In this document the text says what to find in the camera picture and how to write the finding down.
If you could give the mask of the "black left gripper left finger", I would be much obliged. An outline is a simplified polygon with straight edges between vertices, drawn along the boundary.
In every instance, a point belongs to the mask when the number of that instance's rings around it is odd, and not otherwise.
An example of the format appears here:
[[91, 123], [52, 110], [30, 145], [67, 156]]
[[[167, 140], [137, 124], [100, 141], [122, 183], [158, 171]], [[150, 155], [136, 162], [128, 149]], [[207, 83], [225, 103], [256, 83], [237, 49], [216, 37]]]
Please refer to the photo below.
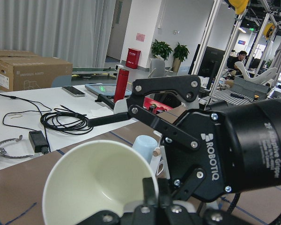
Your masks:
[[152, 178], [143, 178], [142, 179], [142, 185], [143, 185], [143, 205], [144, 206], [157, 206], [158, 200], [155, 192], [155, 187], [153, 184]]

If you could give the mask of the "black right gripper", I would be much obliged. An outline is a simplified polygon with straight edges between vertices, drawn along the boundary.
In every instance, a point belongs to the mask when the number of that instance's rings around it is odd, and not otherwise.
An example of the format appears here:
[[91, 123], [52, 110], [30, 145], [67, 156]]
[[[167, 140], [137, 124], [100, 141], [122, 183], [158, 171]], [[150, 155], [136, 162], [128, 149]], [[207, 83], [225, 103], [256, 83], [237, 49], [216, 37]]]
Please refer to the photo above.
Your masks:
[[281, 97], [203, 111], [168, 123], [143, 108], [144, 97], [171, 92], [193, 103], [196, 75], [138, 79], [127, 100], [131, 117], [162, 133], [173, 198], [212, 202], [226, 193], [281, 185]]

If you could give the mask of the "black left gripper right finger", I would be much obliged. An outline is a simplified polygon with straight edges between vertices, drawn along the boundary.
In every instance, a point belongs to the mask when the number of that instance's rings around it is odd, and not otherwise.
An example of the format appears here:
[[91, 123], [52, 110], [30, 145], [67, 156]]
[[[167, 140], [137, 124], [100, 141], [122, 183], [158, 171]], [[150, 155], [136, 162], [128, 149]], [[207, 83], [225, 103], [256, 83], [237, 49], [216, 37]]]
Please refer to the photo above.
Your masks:
[[159, 206], [170, 206], [172, 204], [172, 198], [171, 198], [168, 180], [166, 178], [158, 178], [157, 183], [159, 188], [159, 194], [158, 194]]

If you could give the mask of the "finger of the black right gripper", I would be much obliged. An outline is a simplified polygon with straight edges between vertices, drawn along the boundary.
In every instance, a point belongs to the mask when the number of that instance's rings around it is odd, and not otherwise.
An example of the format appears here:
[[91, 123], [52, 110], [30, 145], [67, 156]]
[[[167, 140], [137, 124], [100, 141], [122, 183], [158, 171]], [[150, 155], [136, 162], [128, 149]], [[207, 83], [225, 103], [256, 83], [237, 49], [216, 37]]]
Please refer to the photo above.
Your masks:
[[94, 119], [88, 120], [89, 127], [97, 127], [101, 125], [121, 122], [125, 120], [129, 120], [131, 117], [128, 113], [128, 106], [126, 99], [118, 100], [116, 103], [111, 102], [109, 99], [96, 99], [95, 102], [104, 102], [110, 107], [114, 107], [114, 114], [98, 117]]

